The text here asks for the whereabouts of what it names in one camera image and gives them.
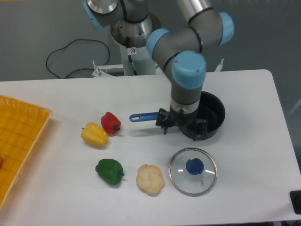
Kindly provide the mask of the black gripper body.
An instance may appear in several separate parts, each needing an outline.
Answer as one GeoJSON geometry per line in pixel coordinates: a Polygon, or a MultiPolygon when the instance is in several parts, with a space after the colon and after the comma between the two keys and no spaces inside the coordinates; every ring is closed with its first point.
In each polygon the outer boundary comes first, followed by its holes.
{"type": "Polygon", "coordinates": [[[176,126],[186,136],[193,136],[196,132],[199,136],[205,136],[207,134],[207,120],[198,119],[197,113],[198,110],[192,113],[185,113],[184,109],[176,112],[171,108],[171,111],[167,112],[163,108],[160,108],[156,119],[156,126],[163,129],[164,127],[171,128],[176,126]]]}

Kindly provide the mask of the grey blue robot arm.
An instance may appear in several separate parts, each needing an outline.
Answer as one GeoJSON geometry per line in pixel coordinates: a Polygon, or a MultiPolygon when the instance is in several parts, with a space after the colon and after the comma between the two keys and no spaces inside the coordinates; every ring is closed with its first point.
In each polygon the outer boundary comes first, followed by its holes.
{"type": "Polygon", "coordinates": [[[230,41],[234,23],[208,0],[177,3],[188,26],[176,33],[161,27],[145,0],[85,0],[82,4],[96,28],[110,26],[125,75],[151,75],[160,68],[171,82],[168,111],[134,114],[130,120],[154,120],[164,130],[177,126],[185,136],[205,140],[222,125],[225,109],[216,96],[202,91],[206,78],[202,52],[230,41]]]}

